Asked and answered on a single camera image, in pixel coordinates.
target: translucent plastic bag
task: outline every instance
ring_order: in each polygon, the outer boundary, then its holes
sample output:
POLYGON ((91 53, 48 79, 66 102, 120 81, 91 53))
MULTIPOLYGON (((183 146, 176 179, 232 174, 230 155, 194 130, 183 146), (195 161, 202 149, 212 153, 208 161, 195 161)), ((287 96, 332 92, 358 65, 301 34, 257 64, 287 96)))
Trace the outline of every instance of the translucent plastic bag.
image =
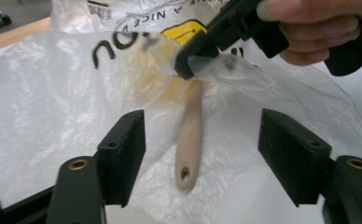
POLYGON ((260 55, 249 57, 255 65, 234 55, 192 59, 204 84, 202 163, 195 188, 180 191, 174 153, 188 83, 171 69, 179 47, 154 34, 46 32, 8 50, 2 205, 53 185, 63 162, 92 155, 121 115, 143 108, 146 155, 129 205, 106 208, 109 223, 322 223, 321 206, 296 208, 260 156, 260 113, 287 113, 330 143, 333 158, 362 158, 362 119, 347 95, 317 70, 289 72, 260 55), (110 48, 98 47, 105 41, 110 48))

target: smiley face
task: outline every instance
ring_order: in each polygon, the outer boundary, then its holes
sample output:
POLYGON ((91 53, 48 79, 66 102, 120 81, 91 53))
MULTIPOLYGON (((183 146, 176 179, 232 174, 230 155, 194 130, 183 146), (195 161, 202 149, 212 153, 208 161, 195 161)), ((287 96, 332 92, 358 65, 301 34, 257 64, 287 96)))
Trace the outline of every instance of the smiley face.
POLYGON ((207 29, 201 22, 197 20, 190 20, 169 27, 163 30, 161 34, 170 37, 182 45, 185 45, 200 30, 203 30, 205 33, 207 33, 207 29))

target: wooden handle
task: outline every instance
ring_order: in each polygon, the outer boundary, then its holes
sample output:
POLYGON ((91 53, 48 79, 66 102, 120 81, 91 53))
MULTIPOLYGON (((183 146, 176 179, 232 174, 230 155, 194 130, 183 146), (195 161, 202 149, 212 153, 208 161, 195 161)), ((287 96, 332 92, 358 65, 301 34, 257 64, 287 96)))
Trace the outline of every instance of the wooden handle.
POLYGON ((180 189, 192 189, 202 152, 202 83, 190 83, 175 153, 175 179, 180 189))

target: finger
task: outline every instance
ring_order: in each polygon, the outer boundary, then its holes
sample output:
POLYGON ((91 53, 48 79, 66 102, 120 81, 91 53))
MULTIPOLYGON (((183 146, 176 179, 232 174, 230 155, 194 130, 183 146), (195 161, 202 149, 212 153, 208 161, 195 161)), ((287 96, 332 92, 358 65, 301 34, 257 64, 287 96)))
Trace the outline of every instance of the finger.
POLYGON ((264 0, 257 7, 264 21, 314 22, 360 12, 360 0, 264 0))
POLYGON ((286 62, 292 63, 294 65, 309 65, 326 60, 329 57, 329 50, 320 49, 318 51, 308 52, 308 53, 285 50, 280 53, 280 56, 286 62))
POLYGON ((329 38, 324 39, 318 39, 318 40, 307 40, 307 41, 300 41, 292 38, 287 38, 289 47, 288 50, 295 51, 295 52, 311 52, 311 51, 317 51, 320 49, 328 49, 333 48, 336 46, 343 45, 351 40, 355 40, 359 37, 361 31, 358 28, 355 31, 333 36, 329 38))
POLYGON ((281 23, 280 29, 287 37, 297 40, 315 40, 334 37, 357 29, 358 18, 341 16, 328 21, 309 24, 281 23))

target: gray floor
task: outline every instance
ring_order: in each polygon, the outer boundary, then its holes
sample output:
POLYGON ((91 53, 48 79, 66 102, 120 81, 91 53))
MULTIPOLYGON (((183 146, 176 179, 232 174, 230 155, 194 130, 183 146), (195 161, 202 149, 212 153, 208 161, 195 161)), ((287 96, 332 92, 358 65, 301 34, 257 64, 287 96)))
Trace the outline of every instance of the gray floor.
POLYGON ((25 24, 39 21, 50 16, 51 0, 21 0, 0 6, 0 10, 11 19, 10 25, 4 25, 0 19, 0 34, 25 24))

